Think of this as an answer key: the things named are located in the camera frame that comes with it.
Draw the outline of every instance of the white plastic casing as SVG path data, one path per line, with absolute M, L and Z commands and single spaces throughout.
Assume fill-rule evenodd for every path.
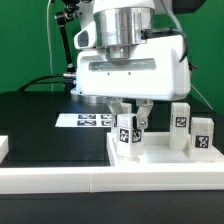
M 151 100 L 177 100 L 190 92 L 188 61 L 183 54 L 181 36 L 155 38 L 130 47 L 130 60 L 152 59 L 155 69 L 129 70 L 125 65 L 115 71 L 91 71 L 92 62 L 106 62 L 104 49 L 79 54 L 78 87 L 84 95 Z
M 93 13 L 118 8 L 155 8 L 153 0 L 95 0 Z

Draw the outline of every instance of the table surface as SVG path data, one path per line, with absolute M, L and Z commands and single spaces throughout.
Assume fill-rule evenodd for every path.
M 194 117 L 215 123 L 214 146 L 224 152 L 224 118 L 192 97 Z M 60 113 L 108 113 L 106 105 L 72 101 L 64 93 L 0 95 L 0 135 L 9 136 L 1 168 L 109 166 L 108 128 L 56 128 Z M 168 131 L 170 103 L 155 102 L 148 131 Z M 0 223 L 223 224 L 224 191 L 0 195 Z

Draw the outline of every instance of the green background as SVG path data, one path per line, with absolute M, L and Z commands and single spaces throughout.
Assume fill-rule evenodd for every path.
M 48 0 L 0 1 L 0 92 L 14 91 L 33 78 L 50 74 L 46 11 Z M 198 67 L 193 85 L 214 109 L 224 115 L 224 0 L 207 0 L 195 14 L 178 16 L 190 43 L 189 60 Z M 51 4 L 51 35 L 54 73 L 66 71 L 59 28 L 54 15 L 63 10 L 60 0 Z M 156 26 L 172 25 L 166 16 L 156 17 Z M 68 24 L 68 37 L 75 61 L 73 37 L 80 29 L 76 20 Z M 50 86 L 32 90 L 51 90 Z

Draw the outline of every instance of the white block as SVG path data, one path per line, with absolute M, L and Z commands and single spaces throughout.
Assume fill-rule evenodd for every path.
M 190 106 L 172 103 L 170 123 L 170 149 L 185 150 L 189 134 Z
M 3 161 L 8 152 L 8 137 L 0 136 L 0 163 Z

